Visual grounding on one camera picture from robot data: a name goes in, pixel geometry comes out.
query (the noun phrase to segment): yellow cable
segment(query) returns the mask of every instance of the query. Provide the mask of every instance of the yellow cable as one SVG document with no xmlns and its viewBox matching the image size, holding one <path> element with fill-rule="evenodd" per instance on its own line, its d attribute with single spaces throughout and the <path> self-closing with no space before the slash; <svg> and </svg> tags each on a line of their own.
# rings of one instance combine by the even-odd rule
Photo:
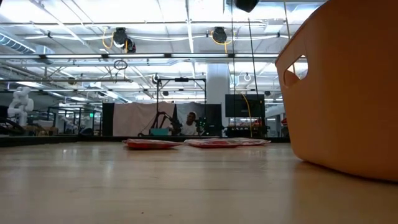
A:
<svg viewBox="0 0 398 224">
<path fill-rule="evenodd" d="M 217 41 L 213 38 L 213 33 L 214 33 L 214 31 L 212 30 L 211 33 L 210 33 L 210 35 L 211 35 L 211 39 L 213 40 L 213 42 L 216 43 L 216 44 L 218 44 L 218 45 L 224 45 L 225 53 L 227 53 L 226 46 L 227 46 L 228 44 L 232 43 L 232 40 L 230 40 L 228 43 L 225 42 L 225 43 L 223 43 L 223 44 L 220 44 L 219 42 L 217 42 Z"/>
<path fill-rule="evenodd" d="M 246 104 L 248 105 L 248 112 L 249 112 L 249 117 L 250 117 L 250 138 L 253 138 L 253 132 L 252 132 L 252 130 L 251 130 L 251 113 L 250 113 L 250 105 L 249 105 L 249 102 L 248 102 L 248 99 L 243 95 L 243 93 L 241 93 L 242 94 L 242 96 L 243 96 L 243 98 L 244 98 L 244 100 L 246 101 Z"/>
<path fill-rule="evenodd" d="M 110 49 L 110 48 L 112 48 L 112 46 L 113 46 L 113 34 L 114 34 L 114 32 L 112 32 L 111 46 L 107 46 L 107 45 L 105 44 L 105 33 L 106 33 L 106 29 L 107 29 L 107 28 L 104 29 L 104 34 L 102 35 L 102 44 L 104 45 L 105 48 Z"/>
</svg>

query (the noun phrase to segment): wooden floor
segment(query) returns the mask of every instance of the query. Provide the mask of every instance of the wooden floor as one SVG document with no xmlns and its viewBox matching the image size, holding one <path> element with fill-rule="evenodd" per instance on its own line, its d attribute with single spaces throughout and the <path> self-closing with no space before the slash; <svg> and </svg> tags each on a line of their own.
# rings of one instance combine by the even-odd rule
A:
<svg viewBox="0 0 398 224">
<path fill-rule="evenodd" d="M 0 223 L 392 224 L 398 185 L 301 162 L 289 144 L 0 148 Z"/>
</svg>

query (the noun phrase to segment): white pillar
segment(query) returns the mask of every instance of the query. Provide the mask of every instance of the white pillar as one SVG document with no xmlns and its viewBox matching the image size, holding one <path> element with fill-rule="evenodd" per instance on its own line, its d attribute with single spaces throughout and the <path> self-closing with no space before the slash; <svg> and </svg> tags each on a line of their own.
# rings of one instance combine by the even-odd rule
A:
<svg viewBox="0 0 398 224">
<path fill-rule="evenodd" d="M 229 94 L 229 67 L 228 64 L 208 64 L 206 77 L 207 103 L 221 104 L 223 126 L 228 125 L 225 117 L 225 94 Z"/>
</svg>

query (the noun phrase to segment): person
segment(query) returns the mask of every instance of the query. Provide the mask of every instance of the person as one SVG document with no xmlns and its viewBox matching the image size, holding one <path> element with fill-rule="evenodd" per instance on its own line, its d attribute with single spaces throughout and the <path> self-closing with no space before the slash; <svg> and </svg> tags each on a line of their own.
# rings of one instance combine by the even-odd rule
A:
<svg viewBox="0 0 398 224">
<path fill-rule="evenodd" d="M 185 136 L 199 135 L 197 131 L 197 123 L 195 122 L 196 119 L 197 119 L 197 114 L 195 112 L 189 112 L 189 114 L 187 115 L 187 121 L 181 127 L 180 134 Z"/>
</svg>

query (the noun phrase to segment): orange plastic basket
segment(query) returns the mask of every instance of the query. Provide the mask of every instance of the orange plastic basket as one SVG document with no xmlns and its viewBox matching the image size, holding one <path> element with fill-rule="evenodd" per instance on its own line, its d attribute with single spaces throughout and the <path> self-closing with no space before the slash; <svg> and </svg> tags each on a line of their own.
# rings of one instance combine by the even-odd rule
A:
<svg viewBox="0 0 398 224">
<path fill-rule="evenodd" d="M 395 1 L 329 0 L 276 61 L 294 153 L 354 175 L 398 180 Z M 302 55 L 308 75 L 287 69 Z"/>
</svg>

